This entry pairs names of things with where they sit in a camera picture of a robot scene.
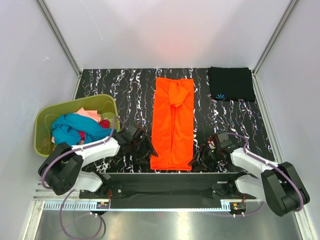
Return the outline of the orange t shirt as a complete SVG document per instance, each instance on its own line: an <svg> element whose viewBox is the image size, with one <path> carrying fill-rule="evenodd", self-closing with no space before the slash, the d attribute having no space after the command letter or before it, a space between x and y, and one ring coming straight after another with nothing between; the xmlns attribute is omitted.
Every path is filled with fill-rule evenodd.
<svg viewBox="0 0 320 240"><path fill-rule="evenodd" d="M156 79L151 142L152 170L190 171L194 151L194 80Z"/></svg>

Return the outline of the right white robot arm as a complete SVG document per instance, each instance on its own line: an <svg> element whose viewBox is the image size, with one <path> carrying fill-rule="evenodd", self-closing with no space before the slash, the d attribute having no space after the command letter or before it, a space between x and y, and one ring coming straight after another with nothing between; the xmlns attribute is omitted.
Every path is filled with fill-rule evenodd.
<svg viewBox="0 0 320 240"><path fill-rule="evenodd" d="M213 188L215 195L235 199L241 195L256 197L279 217L299 212L310 202L310 195L291 163L267 160L251 152L247 142L244 146L235 144L230 135L229 132L214 133L188 163L195 172L209 171L221 161L243 169L225 186Z"/></svg>

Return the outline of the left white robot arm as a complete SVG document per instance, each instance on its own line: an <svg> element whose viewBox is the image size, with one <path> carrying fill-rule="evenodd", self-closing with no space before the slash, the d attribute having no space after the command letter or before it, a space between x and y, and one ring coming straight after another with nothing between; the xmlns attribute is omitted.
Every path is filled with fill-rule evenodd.
<svg viewBox="0 0 320 240"><path fill-rule="evenodd" d="M158 157L151 138L134 125L91 143L74 146L60 143L38 169L41 185L57 196L79 190L89 198L106 198L112 193L108 186L110 177L82 169L97 160L127 154L137 164L148 164L150 157Z"/></svg>

